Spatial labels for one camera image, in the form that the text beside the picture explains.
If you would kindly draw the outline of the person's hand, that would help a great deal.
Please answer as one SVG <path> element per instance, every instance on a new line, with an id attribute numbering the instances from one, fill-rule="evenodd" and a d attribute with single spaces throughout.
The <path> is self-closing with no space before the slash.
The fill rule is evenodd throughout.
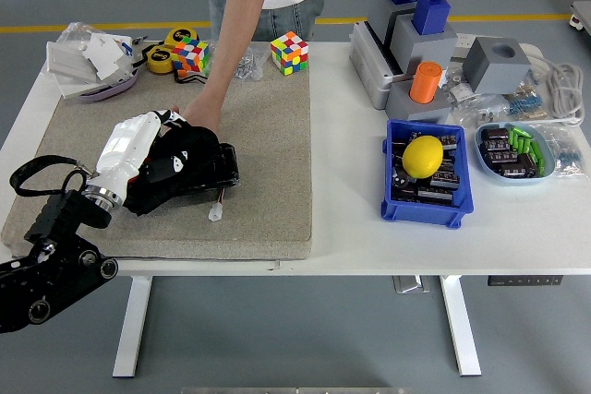
<path id="1" fill-rule="evenodd" d="M 221 123 L 221 112 L 224 96 L 201 93 L 184 110 L 173 105 L 171 110 L 179 113 L 192 126 L 202 126 L 218 134 Z"/>

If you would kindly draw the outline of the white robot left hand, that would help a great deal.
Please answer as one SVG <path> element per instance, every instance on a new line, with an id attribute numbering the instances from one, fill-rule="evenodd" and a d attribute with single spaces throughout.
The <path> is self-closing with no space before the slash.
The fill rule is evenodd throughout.
<path id="1" fill-rule="evenodd" d="M 151 111 L 117 124 L 97 161 L 97 175 L 88 181 L 84 193 L 109 197 L 122 205 L 128 182 L 139 175 L 163 125 L 189 128 L 184 117 L 170 110 Z"/>

